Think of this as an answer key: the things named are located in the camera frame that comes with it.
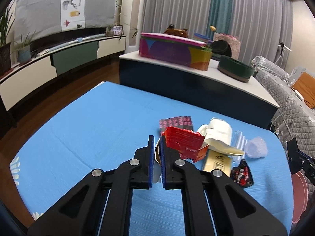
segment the green round box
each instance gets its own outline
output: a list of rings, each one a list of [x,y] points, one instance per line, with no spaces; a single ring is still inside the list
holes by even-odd
[[[255,71],[253,67],[224,55],[220,57],[218,70],[241,82],[249,82]]]

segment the teal curtain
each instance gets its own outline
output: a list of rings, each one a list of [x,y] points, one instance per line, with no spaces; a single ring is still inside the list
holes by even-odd
[[[233,0],[211,0],[206,35],[213,39],[210,26],[215,26],[220,34],[228,34],[232,18]]]

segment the tv cover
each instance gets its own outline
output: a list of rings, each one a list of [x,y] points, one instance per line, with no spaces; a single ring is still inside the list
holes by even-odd
[[[14,41],[114,24],[115,0],[16,0]]]

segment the gray curtain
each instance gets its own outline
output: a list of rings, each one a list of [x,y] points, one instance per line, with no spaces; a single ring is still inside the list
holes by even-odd
[[[142,32],[163,33],[174,24],[194,33],[206,34],[211,0],[145,0]]]
[[[275,62],[280,55],[278,44],[291,46],[293,29],[292,0],[233,0],[230,35],[242,41],[239,60],[250,64],[256,56]],[[286,53],[277,63],[285,68]]]
[[[229,33],[232,8],[233,0],[211,0],[208,28],[206,31],[206,35],[210,37],[211,40],[213,40],[214,32],[210,30],[210,26],[215,26],[218,33]]]

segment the photo frame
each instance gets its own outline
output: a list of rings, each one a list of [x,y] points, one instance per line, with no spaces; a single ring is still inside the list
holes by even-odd
[[[123,28],[121,25],[113,26],[111,29],[114,31],[115,35],[123,35]]]

